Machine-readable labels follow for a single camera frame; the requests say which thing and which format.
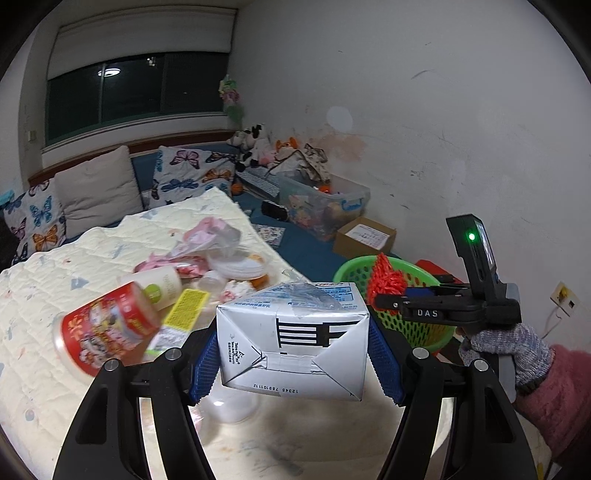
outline pink plastic bag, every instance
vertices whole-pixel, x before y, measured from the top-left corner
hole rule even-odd
[[[205,252],[222,249],[231,253],[240,243],[240,230],[224,220],[206,217],[183,235],[183,241],[165,255],[151,254],[134,272],[172,265],[181,278],[199,278],[208,272]]]

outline red can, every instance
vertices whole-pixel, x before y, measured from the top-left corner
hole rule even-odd
[[[54,341],[68,367],[73,362],[94,377],[109,358],[124,358],[159,327],[150,299],[128,283],[63,317],[55,325]]]

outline window sill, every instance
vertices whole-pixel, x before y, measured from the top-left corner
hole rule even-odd
[[[126,142],[140,138],[158,137],[190,131],[232,128],[231,121],[225,113],[221,112],[162,115],[98,128],[62,140],[43,148],[41,159],[43,168],[47,168],[84,153],[91,153],[111,145],[125,144]]]

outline metal screw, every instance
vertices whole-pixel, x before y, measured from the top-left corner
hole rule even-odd
[[[429,357],[429,351],[426,348],[418,346],[413,349],[413,355],[421,360],[424,360]]]
[[[105,363],[105,370],[108,372],[112,372],[113,370],[117,370],[119,366],[119,361],[112,358],[111,360],[107,360]]]
[[[170,348],[166,350],[164,356],[166,357],[166,360],[176,360],[177,358],[181,357],[181,354],[182,351],[180,348]]]
[[[476,368],[479,372],[486,372],[488,370],[488,364],[479,358],[478,360],[474,361],[474,368]]]

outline pink fuzzy jacket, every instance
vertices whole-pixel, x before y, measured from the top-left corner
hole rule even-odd
[[[591,355],[560,345],[552,349],[554,362],[546,379],[530,395],[519,396],[516,407],[558,459],[591,432]]]

